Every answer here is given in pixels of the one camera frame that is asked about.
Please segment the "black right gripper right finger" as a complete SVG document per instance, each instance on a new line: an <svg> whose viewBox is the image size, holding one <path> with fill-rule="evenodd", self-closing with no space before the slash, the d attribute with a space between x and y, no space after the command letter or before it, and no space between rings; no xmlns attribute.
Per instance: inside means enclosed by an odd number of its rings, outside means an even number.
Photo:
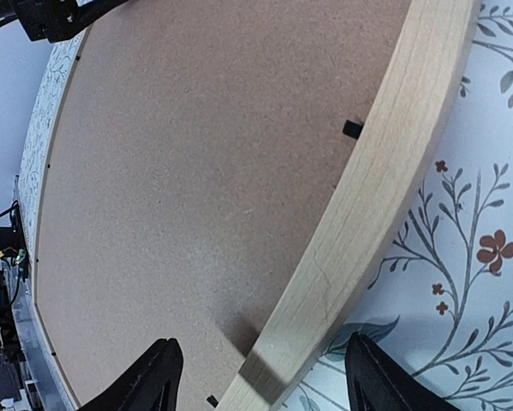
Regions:
<svg viewBox="0 0 513 411"><path fill-rule="evenodd" d="M345 355L352 410L433 411L456 407L415 381L377 343L351 335Z"/></svg>

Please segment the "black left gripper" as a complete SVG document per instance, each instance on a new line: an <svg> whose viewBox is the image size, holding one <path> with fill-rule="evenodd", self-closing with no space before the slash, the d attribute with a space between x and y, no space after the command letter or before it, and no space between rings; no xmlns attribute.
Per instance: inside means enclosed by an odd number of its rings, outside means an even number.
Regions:
<svg viewBox="0 0 513 411"><path fill-rule="evenodd" d="M30 40L58 43L72 39L126 2L98 0L79 5L75 0L25 0L9 4Z"/></svg>

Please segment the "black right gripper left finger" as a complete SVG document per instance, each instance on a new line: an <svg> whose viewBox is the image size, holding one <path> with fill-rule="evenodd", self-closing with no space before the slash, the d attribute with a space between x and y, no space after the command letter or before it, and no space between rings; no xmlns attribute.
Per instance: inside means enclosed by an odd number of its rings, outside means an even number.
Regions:
<svg viewBox="0 0 513 411"><path fill-rule="evenodd" d="M182 369L178 341L160 338L113 384L79 410L175 410Z"/></svg>

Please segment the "brown backing board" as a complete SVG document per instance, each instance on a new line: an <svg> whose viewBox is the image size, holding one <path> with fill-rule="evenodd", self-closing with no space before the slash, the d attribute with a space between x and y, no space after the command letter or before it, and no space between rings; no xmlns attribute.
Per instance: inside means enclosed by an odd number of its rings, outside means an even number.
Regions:
<svg viewBox="0 0 513 411"><path fill-rule="evenodd" d="M130 1L86 37L51 147L36 301L78 403L155 340L221 396L354 148L406 1Z"/></svg>

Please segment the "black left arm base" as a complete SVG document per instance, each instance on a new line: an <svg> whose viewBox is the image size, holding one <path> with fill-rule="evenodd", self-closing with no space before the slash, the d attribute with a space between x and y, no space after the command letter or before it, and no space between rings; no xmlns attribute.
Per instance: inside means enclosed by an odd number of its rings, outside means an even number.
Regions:
<svg viewBox="0 0 513 411"><path fill-rule="evenodd" d="M0 218L8 217L9 226L0 226L0 270L4 269L2 263L8 262L16 266L21 279L26 281L27 273L27 244L21 224L19 202L15 200L10 208L0 213Z"/></svg>

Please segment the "light wooden picture frame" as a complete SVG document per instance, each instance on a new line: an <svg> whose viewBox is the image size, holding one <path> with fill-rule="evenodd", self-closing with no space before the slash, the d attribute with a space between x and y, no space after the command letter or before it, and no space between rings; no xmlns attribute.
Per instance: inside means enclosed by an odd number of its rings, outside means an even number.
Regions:
<svg viewBox="0 0 513 411"><path fill-rule="evenodd" d="M379 89L307 247L236 375L222 410L275 410L373 279L441 136L467 61L476 1L406 1Z"/></svg>

